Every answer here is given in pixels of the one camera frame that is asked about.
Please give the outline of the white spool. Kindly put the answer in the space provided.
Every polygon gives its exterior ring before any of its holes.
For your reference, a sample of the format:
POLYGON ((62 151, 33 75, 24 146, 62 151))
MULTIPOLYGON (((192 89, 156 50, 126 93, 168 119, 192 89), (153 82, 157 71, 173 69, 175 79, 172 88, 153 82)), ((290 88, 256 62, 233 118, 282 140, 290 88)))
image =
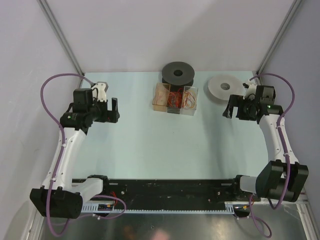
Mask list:
POLYGON ((207 87, 210 94, 221 101, 229 101, 231 95, 242 96, 245 90, 243 82, 229 74, 213 76, 207 87))

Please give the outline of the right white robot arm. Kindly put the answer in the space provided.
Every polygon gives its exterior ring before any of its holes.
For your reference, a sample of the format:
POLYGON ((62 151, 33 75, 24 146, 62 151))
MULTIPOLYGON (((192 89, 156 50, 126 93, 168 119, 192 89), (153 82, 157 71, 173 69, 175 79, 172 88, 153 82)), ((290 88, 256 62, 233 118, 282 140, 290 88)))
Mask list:
POLYGON ((283 109, 274 100, 258 97, 230 95, 223 116, 230 119, 237 108, 240 120, 255 121, 259 125, 266 144, 268 163, 257 177, 238 175, 239 183, 230 188, 231 196, 242 201, 249 193, 259 198, 279 202, 296 202, 309 175, 306 165, 299 164, 290 148, 285 129, 283 109))

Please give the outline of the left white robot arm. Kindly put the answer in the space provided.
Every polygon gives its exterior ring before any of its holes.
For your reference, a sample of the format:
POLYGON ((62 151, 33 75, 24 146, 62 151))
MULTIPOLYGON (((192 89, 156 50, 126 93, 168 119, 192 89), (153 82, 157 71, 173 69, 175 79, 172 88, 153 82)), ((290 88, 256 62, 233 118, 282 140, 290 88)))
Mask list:
POLYGON ((33 188, 29 198, 43 217, 76 219, 83 204, 96 196, 105 200, 110 196, 109 180, 104 175, 90 175, 73 186, 72 170, 89 128, 94 122, 117 123, 118 100, 112 98, 108 110, 108 86, 98 82, 91 88, 78 88, 73 102, 62 115, 57 149, 51 167, 40 188, 33 188))

